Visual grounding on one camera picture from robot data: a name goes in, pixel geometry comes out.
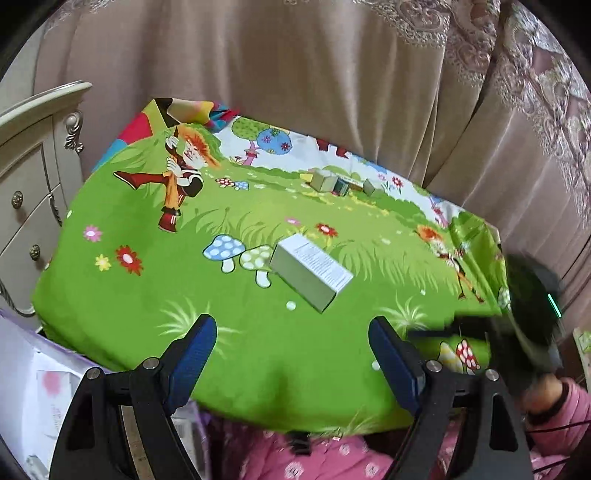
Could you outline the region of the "right hand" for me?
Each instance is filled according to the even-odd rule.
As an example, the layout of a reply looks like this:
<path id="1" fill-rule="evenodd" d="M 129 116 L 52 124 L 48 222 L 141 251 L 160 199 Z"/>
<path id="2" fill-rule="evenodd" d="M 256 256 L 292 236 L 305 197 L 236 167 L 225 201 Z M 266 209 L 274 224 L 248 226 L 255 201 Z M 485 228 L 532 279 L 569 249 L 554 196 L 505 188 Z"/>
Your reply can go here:
<path id="1" fill-rule="evenodd" d="M 555 374 L 545 374 L 534 381 L 522 394 L 522 410 L 526 414 L 546 412 L 559 401 L 562 392 L 562 381 Z"/>

